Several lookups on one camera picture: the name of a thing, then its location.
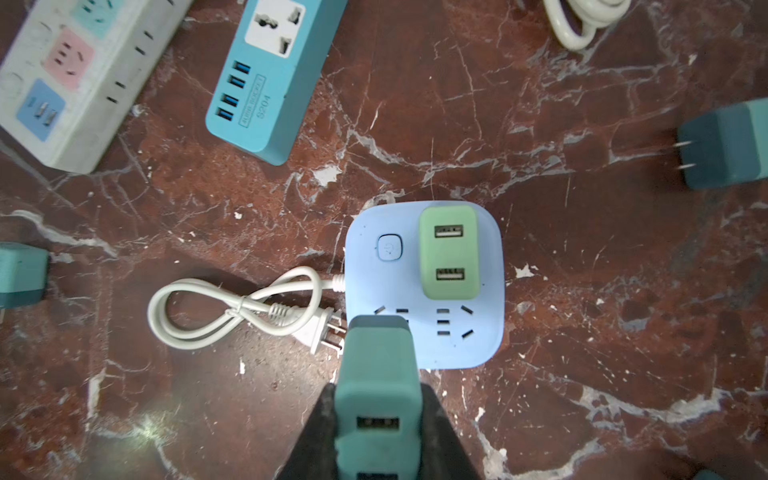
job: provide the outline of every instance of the power button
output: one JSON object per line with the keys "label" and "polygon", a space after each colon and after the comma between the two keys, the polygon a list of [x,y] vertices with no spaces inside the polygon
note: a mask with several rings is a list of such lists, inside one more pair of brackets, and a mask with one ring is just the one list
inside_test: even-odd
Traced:
{"label": "power button", "polygon": [[391,262],[402,257],[402,239],[400,235],[390,233],[379,237],[379,259]]}

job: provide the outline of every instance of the white power strip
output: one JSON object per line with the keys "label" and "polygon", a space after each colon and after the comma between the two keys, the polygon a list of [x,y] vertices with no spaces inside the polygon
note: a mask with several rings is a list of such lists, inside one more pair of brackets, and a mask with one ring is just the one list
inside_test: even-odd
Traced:
{"label": "white power strip", "polygon": [[38,0],[0,68],[0,126],[92,172],[193,0]]}

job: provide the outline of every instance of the pink outlet panel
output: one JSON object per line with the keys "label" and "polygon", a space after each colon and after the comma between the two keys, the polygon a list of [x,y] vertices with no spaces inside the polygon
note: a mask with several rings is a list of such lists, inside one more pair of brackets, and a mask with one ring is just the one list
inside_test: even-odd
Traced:
{"label": "pink outlet panel", "polygon": [[54,43],[43,67],[67,89],[78,89],[94,57],[94,49],[69,28],[64,28]]}

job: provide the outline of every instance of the blue power strip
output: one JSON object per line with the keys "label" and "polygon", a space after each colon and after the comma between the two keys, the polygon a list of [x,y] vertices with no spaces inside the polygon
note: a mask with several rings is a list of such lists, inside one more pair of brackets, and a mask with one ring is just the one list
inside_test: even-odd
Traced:
{"label": "blue power strip", "polygon": [[[478,215],[480,292],[472,300],[433,300],[422,288],[419,218],[428,207],[469,205]],[[504,338],[504,250],[496,220],[469,202],[432,200],[363,211],[346,234],[346,318],[405,318],[420,369],[470,369]]]}
{"label": "blue power strip", "polygon": [[250,0],[205,123],[272,164],[288,160],[346,0]]}

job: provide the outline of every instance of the white cable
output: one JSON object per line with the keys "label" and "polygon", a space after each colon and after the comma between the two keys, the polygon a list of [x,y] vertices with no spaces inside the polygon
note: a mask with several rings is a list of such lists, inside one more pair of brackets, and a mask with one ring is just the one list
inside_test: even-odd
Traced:
{"label": "white cable", "polygon": [[[308,276],[309,281],[290,282],[297,276]],[[333,289],[343,292],[345,289],[344,276],[335,275],[331,280],[321,280],[317,272],[308,266],[298,266],[285,272],[272,285],[257,290],[248,296],[239,296],[195,278],[183,278],[169,283],[159,289],[150,299],[147,306],[147,320],[152,333],[163,343],[177,349],[199,349],[209,346],[231,332],[243,320],[275,336],[286,336],[295,333],[306,325],[316,314],[320,305],[323,289]],[[289,308],[275,303],[267,305],[263,301],[278,293],[312,290],[310,304],[305,309]],[[208,325],[194,330],[184,330],[176,327],[166,314],[165,305],[168,297],[174,292],[192,292],[207,295],[226,303],[229,308]],[[260,314],[267,314],[266,321]]]}
{"label": "white cable", "polygon": [[631,0],[568,0],[582,22],[581,35],[568,24],[561,0],[544,0],[554,34],[569,50],[581,50],[594,38],[598,28],[604,28],[623,17]]}

